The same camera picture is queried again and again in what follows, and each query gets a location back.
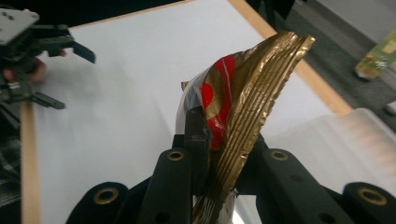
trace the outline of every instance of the plaid shirt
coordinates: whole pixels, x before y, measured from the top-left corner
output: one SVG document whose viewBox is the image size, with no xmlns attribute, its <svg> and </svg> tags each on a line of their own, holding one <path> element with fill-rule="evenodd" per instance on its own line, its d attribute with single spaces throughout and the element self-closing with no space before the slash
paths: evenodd
<svg viewBox="0 0 396 224">
<path fill-rule="evenodd" d="M 0 142 L 0 207 L 21 199 L 21 142 L 7 137 Z"/>
</svg>

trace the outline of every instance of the gold foil packet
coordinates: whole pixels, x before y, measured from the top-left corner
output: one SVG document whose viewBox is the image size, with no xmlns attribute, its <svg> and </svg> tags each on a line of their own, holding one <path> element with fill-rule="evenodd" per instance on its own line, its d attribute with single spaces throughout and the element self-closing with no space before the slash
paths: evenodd
<svg viewBox="0 0 396 224">
<path fill-rule="evenodd" d="M 177 133 L 184 129 L 183 114 L 201 105 L 212 132 L 209 187 L 193 208 L 193 223 L 229 223 L 219 212 L 227 200 L 248 154 L 271 112 L 275 98 L 294 66 L 315 39 L 285 32 L 253 49 L 221 58 L 189 82 L 177 112 Z"/>
</svg>

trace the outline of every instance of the tabletop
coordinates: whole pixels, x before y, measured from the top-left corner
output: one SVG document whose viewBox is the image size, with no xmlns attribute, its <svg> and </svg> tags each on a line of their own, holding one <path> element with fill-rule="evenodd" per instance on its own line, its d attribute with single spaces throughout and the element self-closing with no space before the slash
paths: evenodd
<svg viewBox="0 0 396 224">
<path fill-rule="evenodd" d="M 97 55 L 68 51 L 37 89 L 65 110 L 22 104 L 22 221 L 64 223 L 91 187 L 129 188 L 153 172 L 171 146 L 180 82 L 218 58 L 252 48 L 275 31 L 245 1 L 183 1 L 71 29 Z M 304 61 L 262 129 L 277 136 L 322 115 L 351 111 Z"/>
</svg>

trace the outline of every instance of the table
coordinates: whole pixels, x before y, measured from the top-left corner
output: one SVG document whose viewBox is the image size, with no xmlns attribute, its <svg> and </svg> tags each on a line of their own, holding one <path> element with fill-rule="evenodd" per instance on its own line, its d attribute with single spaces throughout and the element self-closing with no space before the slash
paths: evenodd
<svg viewBox="0 0 396 224">
<path fill-rule="evenodd" d="M 132 187 L 151 175 L 171 146 L 180 82 L 275 33 L 242 0 L 185 1 L 71 32 L 96 53 L 97 64 L 70 52 L 42 57 L 49 69 L 38 89 L 67 108 L 22 104 L 23 223 L 65 222 L 94 185 Z M 351 111 L 305 62 L 295 71 L 264 136 Z"/>
</svg>

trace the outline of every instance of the person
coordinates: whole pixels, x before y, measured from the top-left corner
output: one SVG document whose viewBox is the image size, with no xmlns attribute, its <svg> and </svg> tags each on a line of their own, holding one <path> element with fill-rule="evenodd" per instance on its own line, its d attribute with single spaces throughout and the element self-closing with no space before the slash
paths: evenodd
<svg viewBox="0 0 396 224">
<path fill-rule="evenodd" d="M 38 58 L 33 58 L 35 70 L 28 74 L 31 83 L 44 79 L 47 66 Z M 4 68 L 3 77 L 7 82 L 16 80 L 12 68 Z M 0 112 L 0 222 L 21 223 L 21 140 L 15 129 Z"/>
</svg>

